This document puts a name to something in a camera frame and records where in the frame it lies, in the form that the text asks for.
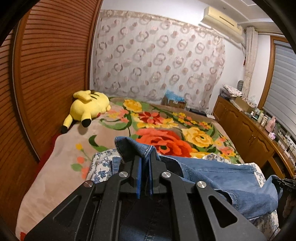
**denim fabric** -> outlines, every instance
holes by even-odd
[[[159,156],[153,146],[144,145],[128,137],[117,137],[115,146],[122,159],[133,160],[135,155],[142,158],[142,180],[146,180],[148,190],[151,179],[150,153],[157,160],[170,163],[183,180],[188,182],[205,181],[221,196],[229,201],[250,221],[267,213],[272,213],[278,205],[282,190],[271,182],[271,176],[260,188],[254,175],[254,168],[248,165],[233,165],[217,161],[176,156]],[[120,158],[113,158],[112,174],[119,169]],[[171,229],[169,209],[166,199],[151,199],[141,196],[138,201],[126,200],[122,204],[120,241],[170,241]]]
[[[116,137],[115,146],[124,160],[133,160],[135,155],[142,157],[142,177],[151,181],[149,174],[149,154],[156,153],[154,146],[140,144],[128,137]],[[222,194],[234,208],[247,219],[254,219],[277,209],[282,189],[271,182],[273,175],[260,188],[254,175],[254,168],[248,165],[233,165],[217,161],[158,156],[158,160],[170,158],[180,165],[184,179],[192,182],[204,181]]]

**air conditioner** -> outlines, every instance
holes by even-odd
[[[207,7],[205,9],[205,15],[202,23],[211,26],[222,34],[225,34],[236,43],[243,43],[244,41],[244,38],[242,37],[243,28],[232,18],[213,7]]]

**black metal bracket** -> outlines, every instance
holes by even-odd
[[[25,237],[25,241],[117,241],[122,200],[137,198],[141,158],[126,162],[108,181],[84,182]],[[174,241],[264,241],[265,236],[204,182],[190,183],[150,156],[153,196],[170,203]]]

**electrical cord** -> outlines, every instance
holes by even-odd
[[[242,44],[242,53],[243,53],[244,57],[247,56],[247,53],[244,53],[244,45],[243,45],[243,44]]]
[[[269,240],[268,241],[270,241],[271,240],[271,238],[272,238],[272,236],[274,235],[274,233],[277,231],[277,229],[279,228],[279,226],[276,228],[276,230],[274,230],[274,232],[272,233],[272,235],[270,236],[270,238],[269,238]]]

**silver bolt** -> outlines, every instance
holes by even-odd
[[[164,178],[169,178],[171,176],[171,173],[170,172],[163,172],[161,174]]]
[[[90,188],[93,184],[94,183],[91,180],[88,180],[83,183],[83,186],[85,186],[86,188]]]
[[[119,173],[119,176],[120,177],[127,177],[128,176],[128,173],[127,172],[120,172]]]
[[[207,184],[205,182],[203,182],[203,181],[199,181],[197,183],[197,186],[200,187],[200,188],[205,188],[207,186]]]

